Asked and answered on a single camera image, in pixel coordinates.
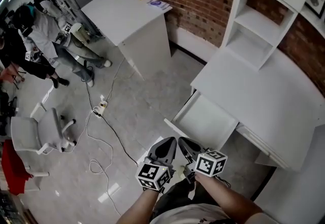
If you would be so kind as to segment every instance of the open drawer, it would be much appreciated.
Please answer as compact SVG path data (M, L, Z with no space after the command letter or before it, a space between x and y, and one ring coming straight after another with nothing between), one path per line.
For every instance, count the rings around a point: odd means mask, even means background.
M200 142L205 148L220 150L238 121L211 103L198 91L186 102L174 119L165 122L181 136Z
M284 169L289 168L288 165L279 157L267 144L265 144L257 135L255 135L250 129L240 123L236 127L236 131L239 132L243 137L248 139L253 145L261 150L260 155L256 159L257 164L269 165L269 166L280 166Z

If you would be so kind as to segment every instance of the white cable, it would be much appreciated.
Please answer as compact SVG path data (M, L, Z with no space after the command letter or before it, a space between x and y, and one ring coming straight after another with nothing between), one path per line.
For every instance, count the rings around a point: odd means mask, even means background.
M107 97L105 99L106 102L109 101L111 99L111 97L112 97L113 85L114 85L114 82L116 80L116 75L117 75L118 71L120 70L120 67L121 67L122 63L124 62L124 60L125 60L125 57L121 61L120 65L117 67L117 70L116 70L114 78L113 78L111 90L110 90L110 92L108 93L108 95L107 95Z
M117 68L117 70L116 70L116 72L115 72L115 75L114 75L114 78L113 78L113 82L112 82L112 86L111 86L110 92L108 93L108 95L107 95L107 97L106 97L106 99L105 99L106 102L109 101L109 100L111 99L111 97L112 97L113 85L114 85L115 80L118 79L116 76L117 76L117 73L118 73L118 71L119 71L119 69L120 69L122 63L124 62L124 60L125 60L125 58L123 58L123 60L121 61L121 63L119 64L119 66L118 66L118 68ZM121 216L121 214L120 214L120 213L118 212L118 210L116 209L116 206L115 206L115 204L114 204L112 198L110 197L110 195L109 195L109 193L108 193L109 177L108 177L106 171L107 171L107 169L108 169L108 168L113 164L113 147L112 147L109 143L105 142L104 140L101 140L101 139L97 139L97 138L95 138L95 137L92 137L92 136L90 136L89 133L88 133L88 123L89 123L90 116L91 116L91 114L93 113L93 110L89 112L89 114L88 114L88 116L87 116L87 118L86 118L85 128L83 129L82 133L80 134L80 136L79 136L78 139L77 139L77 145L79 144L79 141L80 141L81 136L82 136L83 133L86 131L88 137L90 137L90 138L92 138L92 139L94 139L94 140L96 140L96 141L101 141L101 142L107 144L107 145L111 148L111 150L112 150L112 154L111 154L111 163L110 163L110 164L109 164L109 165L104 169L104 168L101 166L101 164L100 164L100 163L99 163L95 158L93 158L93 159L90 160L90 163L89 163L89 170L90 170L90 172L91 172L92 174L95 174L95 175L105 174L105 176L106 176L106 178L107 178L107 186L106 186L106 193L107 193L107 196L110 198L110 200L111 200L111 202L112 202L112 204L113 204L113 206L114 206L114 210L116 211L116 213L117 213L119 216ZM75 145L75 146L72 148L72 150L69 151L69 152L67 152L67 153L72 153L73 150L77 147L77 145ZM99 172L94 172L94 171L91 169L91 164L96 164L96 165L98 165L98 166L100 167L101 171L99 171Z

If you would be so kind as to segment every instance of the black pants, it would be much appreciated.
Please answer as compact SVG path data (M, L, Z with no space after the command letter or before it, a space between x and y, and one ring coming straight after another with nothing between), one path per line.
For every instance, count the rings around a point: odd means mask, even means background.
M18 65L29 74L35 75L41 79L45 79L47 74L52 76L55 72L55 68L53 68L47 59L42 55L40 56L38 62L22 59L19 61Z
M189 199L188 194L193 189L194 183L189 184L186 179L176 183L157 201L150 221L166 211L190 204L206 203L219 206L199 182L197 182L193 200Z

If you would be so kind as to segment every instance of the power strip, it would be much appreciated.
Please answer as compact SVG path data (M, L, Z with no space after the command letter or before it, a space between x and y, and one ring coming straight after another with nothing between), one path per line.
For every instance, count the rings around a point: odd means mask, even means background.
M108 103L106 101L102 100L97 107L94 107L93 111L96 117L100 118L104 114L107 104Z

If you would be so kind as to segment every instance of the jeans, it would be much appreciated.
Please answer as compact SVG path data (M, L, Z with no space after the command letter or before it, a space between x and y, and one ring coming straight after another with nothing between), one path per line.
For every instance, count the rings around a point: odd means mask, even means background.
M219 206L199 182L197 182L195 195L193 200L191 200L188 198L188 194L193 189L194 183L189 184L186 179L176 183L157 201L152 211L150 221L166 211L190 204L206 203Z
M57 54L57 58L54 58L54 60L69 67L71 71L83 81L89 82L92 80L92 72L78 63L78 61L67 51L65 46L56 43L53 43L53 45Z
M53 45L57 54L57 58L54 58L54 60L69 67L74 74L79 76L85 82L92 80L92 72L77 62L69 52L91 62L97 68L104 67L106 60L84 46L73 34L71 34L71 39L67 47L57 43L53 43Z
M67 46L67 50L94 64L99 69L104 67L106 59L100 57L88 47L84 46L83 43L80 42L73 34L71 34L71 39L69 45Z

